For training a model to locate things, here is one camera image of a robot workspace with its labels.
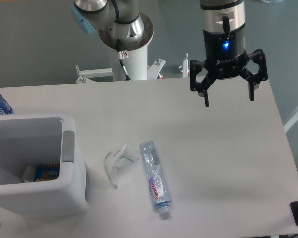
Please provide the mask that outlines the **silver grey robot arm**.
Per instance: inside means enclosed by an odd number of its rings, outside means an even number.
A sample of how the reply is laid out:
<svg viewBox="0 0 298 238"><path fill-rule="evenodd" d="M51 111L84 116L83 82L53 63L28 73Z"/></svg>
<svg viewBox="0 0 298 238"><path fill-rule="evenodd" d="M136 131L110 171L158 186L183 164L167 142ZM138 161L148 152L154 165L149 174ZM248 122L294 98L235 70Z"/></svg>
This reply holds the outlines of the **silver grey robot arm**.
<svg viewBox="0 0 298 238"><path fill-rule="evenodd" d="M245 4L242 0L202 0L206 58L191 60L190 89L209 104L208 89L216 80L241 77L248 82L249 99L268 79L262 49L246 52ZM133 56L146 50L154 35L152 21L139 10L136 0L76 0L71 12L86 33L97 32L112 50L111 68L116 81L147 80L147 57Z"/></svg>

